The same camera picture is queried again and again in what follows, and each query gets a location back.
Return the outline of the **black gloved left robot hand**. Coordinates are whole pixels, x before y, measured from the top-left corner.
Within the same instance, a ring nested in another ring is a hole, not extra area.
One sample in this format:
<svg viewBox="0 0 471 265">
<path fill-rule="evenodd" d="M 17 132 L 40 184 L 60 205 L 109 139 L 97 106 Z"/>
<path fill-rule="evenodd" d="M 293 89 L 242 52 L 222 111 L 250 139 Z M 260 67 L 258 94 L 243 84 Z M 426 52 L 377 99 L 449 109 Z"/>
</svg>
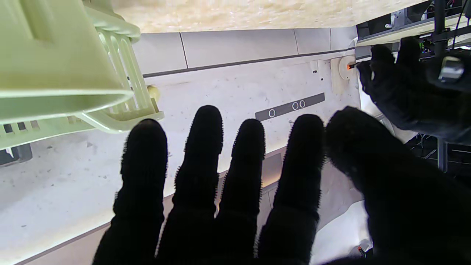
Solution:
<svg viewBox="0 0 471 265">
<path fill-rule="evenodd" d="M 427 61 L 419 42 L 402 38 L 397 56 L 384 44 L 371 47 L 371 59 L 358 63 L 363 91 L 395 126 L 470 145 L 470 51 L 453 50 Z M 439 76 L 444 59 L 458 59 L 464 72 L 457 80 Z"/>
</svg>

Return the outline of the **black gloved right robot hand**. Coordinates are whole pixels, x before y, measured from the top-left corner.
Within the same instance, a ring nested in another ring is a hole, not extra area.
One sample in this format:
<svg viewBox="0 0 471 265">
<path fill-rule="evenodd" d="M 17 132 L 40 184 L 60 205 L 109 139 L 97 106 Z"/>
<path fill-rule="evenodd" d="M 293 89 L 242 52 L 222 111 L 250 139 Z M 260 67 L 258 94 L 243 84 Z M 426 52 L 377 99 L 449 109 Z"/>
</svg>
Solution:
<svg viewBox="0 0 471 265">
<path fill-rule="evenodd" d="M 307 265 L 328 157 L 362 193 L 373 241 L 372 258 L 339 258 L 330 265 L 470 264 L 470 189 L 414 156 L 356 108 L 335 112 L 327 127 L 314 114 L 296 119 L 258 243 L 263 125 L 256 119 L 241 124 L 215 213 L 222 147 L 221 113 L 211 105 L 200 107 L 175 177 L 173 208 L 165 218 L 167 137 L 155 120 L 139 122 L 125 143 L 115 215 L 92 263 Z"/>
</svg>

